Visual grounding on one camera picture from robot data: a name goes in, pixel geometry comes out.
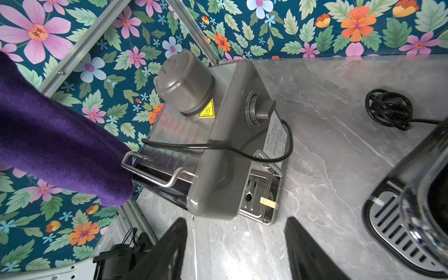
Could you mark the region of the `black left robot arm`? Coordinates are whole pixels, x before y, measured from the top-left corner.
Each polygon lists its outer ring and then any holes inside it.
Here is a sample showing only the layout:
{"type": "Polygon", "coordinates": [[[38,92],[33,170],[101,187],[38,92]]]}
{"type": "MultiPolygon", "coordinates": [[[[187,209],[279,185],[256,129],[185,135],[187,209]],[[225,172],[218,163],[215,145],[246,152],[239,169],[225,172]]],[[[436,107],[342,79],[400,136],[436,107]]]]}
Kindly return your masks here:
{"type": "Polygon", "coordinates": [[[120,280],[129,273],[153,248],[147,233],[137,237],[137,228],[129,230],[122,243],[112,246],[108,252],[94,257],[96,264],[94,280],[120,280]]]}

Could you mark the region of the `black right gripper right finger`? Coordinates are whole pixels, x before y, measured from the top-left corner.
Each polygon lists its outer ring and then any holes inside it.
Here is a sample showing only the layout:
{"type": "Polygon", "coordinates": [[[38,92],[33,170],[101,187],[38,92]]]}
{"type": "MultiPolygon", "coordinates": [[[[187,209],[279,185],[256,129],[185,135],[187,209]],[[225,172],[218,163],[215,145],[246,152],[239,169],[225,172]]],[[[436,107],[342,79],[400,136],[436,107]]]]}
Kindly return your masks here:
{"type": "Polygon", "coordinates": [[[284,233],[293,280],[347,280],[349,278],[296,218],[287,219],[284,233]]]}

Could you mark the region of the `silver espresso coffee machine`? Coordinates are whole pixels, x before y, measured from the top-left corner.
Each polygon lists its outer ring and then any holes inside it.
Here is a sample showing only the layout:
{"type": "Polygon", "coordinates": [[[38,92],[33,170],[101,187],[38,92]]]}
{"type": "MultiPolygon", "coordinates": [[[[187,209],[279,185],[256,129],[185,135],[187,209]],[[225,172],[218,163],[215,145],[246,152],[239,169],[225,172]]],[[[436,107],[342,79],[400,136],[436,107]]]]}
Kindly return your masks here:
{"type": "Polygon", "coordinates": [[[133,182],[196,217],[272,224],[294,143],[255,65],[207,67],[183,50],[161,66],[156,93],[165,103],[142,149],[121,162],[133,182]]]}

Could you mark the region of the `purple microfiber cloth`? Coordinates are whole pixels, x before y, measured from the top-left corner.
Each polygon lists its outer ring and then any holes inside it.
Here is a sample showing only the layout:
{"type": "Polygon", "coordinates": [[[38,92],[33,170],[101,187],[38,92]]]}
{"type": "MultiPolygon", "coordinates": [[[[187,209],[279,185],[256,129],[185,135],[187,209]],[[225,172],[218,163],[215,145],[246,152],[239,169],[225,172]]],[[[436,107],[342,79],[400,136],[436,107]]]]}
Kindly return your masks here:
{"type": "Polygon", "coordinates": [[[101,126],[41,94],[1,54],[1,163],[119,207],[134,193],[121,166],[129,148],[101,126]]]}

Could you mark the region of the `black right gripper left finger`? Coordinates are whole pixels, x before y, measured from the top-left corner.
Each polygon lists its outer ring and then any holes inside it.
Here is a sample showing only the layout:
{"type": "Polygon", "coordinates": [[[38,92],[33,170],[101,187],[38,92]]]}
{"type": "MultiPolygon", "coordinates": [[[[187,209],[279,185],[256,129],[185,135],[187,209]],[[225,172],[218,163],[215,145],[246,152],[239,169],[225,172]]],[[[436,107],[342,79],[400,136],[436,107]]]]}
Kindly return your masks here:
{"type": "Polygon", "coordinates": [[[178,218],[149,253],[124,276],[125,280],[179,280],[187,241],[187,223],[178,218]]]}

